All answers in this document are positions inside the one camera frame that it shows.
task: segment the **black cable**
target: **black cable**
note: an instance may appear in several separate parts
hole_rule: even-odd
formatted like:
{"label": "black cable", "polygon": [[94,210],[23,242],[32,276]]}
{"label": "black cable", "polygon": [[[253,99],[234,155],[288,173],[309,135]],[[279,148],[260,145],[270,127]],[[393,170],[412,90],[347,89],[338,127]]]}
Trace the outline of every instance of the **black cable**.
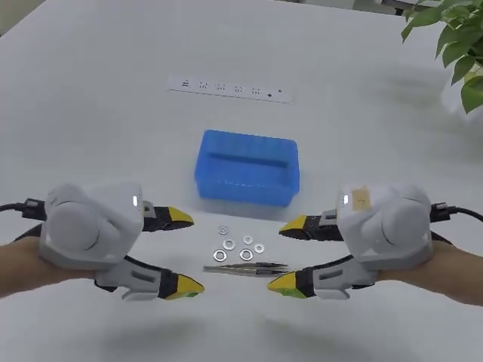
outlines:
{"label": "black cable", "polygon": [[23,208],[25,207],[25,204],[6,204],[0,206],[0,213],[2,211],[7,211],[7,210],[15,210],[15,211],[23,211]]}
{"label": "black cable", "polygon": [[477,213],[473,210],[465,209],[464,207],[451,206],[451,207],[448,208],[448,212],[449,212],[449,214],[464,213],[466,215],[472,216],[475,219],[478,219],[479,221],[483,222],[483,215],[481,215],[480,213]]}

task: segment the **plant leaf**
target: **plant leaf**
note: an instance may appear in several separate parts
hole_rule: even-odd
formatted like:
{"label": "plant leaf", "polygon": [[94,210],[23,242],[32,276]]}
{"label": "plant leaf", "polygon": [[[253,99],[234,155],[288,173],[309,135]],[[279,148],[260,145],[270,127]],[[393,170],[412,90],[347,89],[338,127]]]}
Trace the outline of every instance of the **plant leaf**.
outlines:
{"label": "plant leaf", "polygon": [[474,45],[483,36],[483,31],[478,26],[463,25],[454,31],[456,40],[470,46]]}
{"label": "plant leaf", "polygon": [[413,28],[418,26],[428,26],[441,20],[441,10],[438,8],[427,8],[418,13],[410,24]]}
{"label": "plant leaf", "polygon": [[458,60],[454,65],[453,79],[451,79],[451,85],[464,77],[474,65],[475,58],[468,55]]}
{"label": "plant leaf", "polygon": [[441,13],[441,17],[449,23],[453,19],[468,19],[469,10],[466,6],[452,6]]}
{"label": "plant leaf", "polygon": [[471,78],[463,85],[461,100],[466,114],[483,105],[483,76]]}
{"label": "plant leaf", "polygon": [[409,18],[413,16],[413,14],[414,14],[414,8],[409,8],[405,10],[404,15],[405,15],[406,23],[409,21]]}
{"label": "plant leaf", "polygon": [[445,68],[449,66],[452,62],[454,62],[456,59],[461,58],[463,55],[468,53],[469,46],[468,44],[460,43],[460,42],[455,42],[452,44],[449,44],[446,48],[445,51],[443,51],[443,65]]}
{"label": "plant leaf", "polygon": [[441,51],[443,50],[443,47],[447,43],[453,43],[456,40],[457,40],[456,32],[451,27],[449,27],[449,25],[447,25],[441,32],[441,35],[439,36],[438,47],[436,48],[436,58],[441,53]]}
{"label": "plant leaf", "polygon": [[428,26],[437,23],[441,19],[441,11],[438,8],[427,8],[413,17],[413,20],[402,30],[401,37],[404,42],[413,28]]}

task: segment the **tape label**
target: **tape label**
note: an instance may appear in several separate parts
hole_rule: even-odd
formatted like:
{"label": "tape label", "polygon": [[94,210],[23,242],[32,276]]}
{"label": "tape label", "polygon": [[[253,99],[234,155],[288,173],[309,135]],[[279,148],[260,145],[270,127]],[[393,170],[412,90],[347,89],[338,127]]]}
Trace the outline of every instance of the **tape label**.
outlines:
{"label": "tape label", "polygon": [[354,211],[371,209],[371,193],[366,187],[352,190],[352,209]]}

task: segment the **blue plastic tray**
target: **blue plastic tray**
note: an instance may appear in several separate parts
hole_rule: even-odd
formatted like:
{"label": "blue plastic tray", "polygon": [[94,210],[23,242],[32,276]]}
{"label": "blue plastic tray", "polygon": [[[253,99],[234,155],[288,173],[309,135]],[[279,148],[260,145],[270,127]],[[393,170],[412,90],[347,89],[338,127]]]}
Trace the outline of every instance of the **blue plastic tray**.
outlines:
{"label": "blue plastic tray", "polygon": [[295,141],[205,131],[195,169],[200,197],[285,207],[299,179]]}

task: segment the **power strip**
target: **power strip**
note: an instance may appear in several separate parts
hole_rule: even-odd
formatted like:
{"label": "power strip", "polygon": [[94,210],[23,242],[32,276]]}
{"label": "power strip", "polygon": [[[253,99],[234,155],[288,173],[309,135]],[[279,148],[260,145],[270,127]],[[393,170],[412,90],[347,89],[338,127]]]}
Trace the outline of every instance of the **power strip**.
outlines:
{"label": "power strip", "polygon": [[246,100],[264,100],[267,102],[291,103],[292,96],[282,88],[257,87],[242,84],[207,81],[202,78],[169,77],[170,91],[209,94],[211,96],[244,98]]}

